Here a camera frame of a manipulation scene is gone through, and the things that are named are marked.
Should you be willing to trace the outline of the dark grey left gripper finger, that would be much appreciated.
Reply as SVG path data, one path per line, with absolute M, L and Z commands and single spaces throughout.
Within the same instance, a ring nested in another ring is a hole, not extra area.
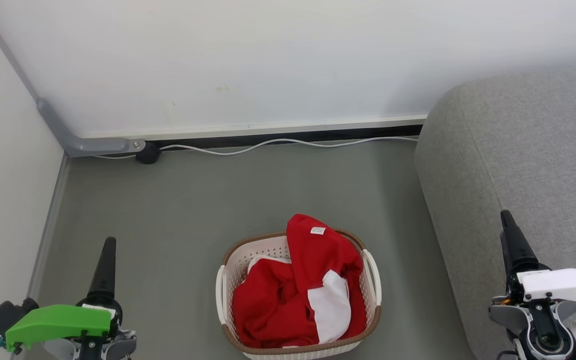
M 116 248 L 116 238 L 107 237 L 99 255 L 87 296 L 115 298 Z

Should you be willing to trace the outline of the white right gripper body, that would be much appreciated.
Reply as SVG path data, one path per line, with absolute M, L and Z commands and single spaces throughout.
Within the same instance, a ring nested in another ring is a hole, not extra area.
M 488 314 L 514 346 L 499 360 L 576 360 L 576 326 L 566 324 L 576 314 L 576 269 L 517 273 L 507 294 L 492 299 Z

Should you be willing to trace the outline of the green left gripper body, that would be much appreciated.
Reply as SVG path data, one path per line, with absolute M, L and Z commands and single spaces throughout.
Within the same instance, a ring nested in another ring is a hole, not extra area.
M 137 333 L 121 325 L 118 301 L 87 296 L 76 305 L 30 311 L 6 331 L 6 350 L 18 353 L 39 344 L 58 360 L 130 360 L 137 350 Z

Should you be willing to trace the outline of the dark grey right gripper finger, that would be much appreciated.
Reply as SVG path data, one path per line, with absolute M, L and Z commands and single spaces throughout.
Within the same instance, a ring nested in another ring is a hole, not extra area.
M 502 232 L 503 264 L 506 274 L 517 274 L 529 271 L 550 271 L 551 268 L 542 264 L 535 255 L 521 228 L 517 225 L 510 210 L 500 212 Z

